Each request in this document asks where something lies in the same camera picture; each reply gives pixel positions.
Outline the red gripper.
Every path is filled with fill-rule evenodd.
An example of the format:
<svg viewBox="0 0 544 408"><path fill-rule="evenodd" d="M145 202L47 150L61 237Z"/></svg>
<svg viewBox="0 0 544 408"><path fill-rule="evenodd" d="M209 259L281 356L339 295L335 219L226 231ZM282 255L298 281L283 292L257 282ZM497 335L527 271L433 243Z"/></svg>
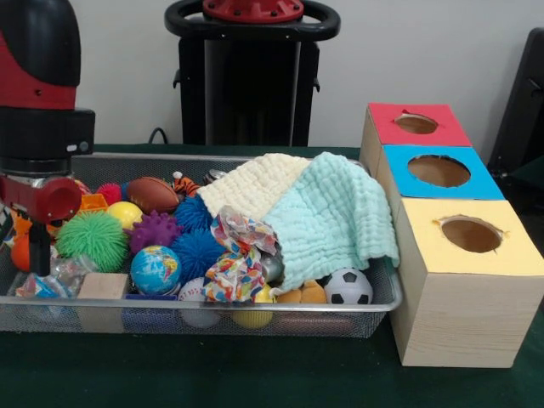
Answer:
<svg viewBox="0 0 544 408"><path fill-rule="evenodd" d="M26 178L1 175L1 203L35 224L29 231L30 271L50 274L50 236L45 224L68 220L79 210L82 192L71 177Z"/></svg>

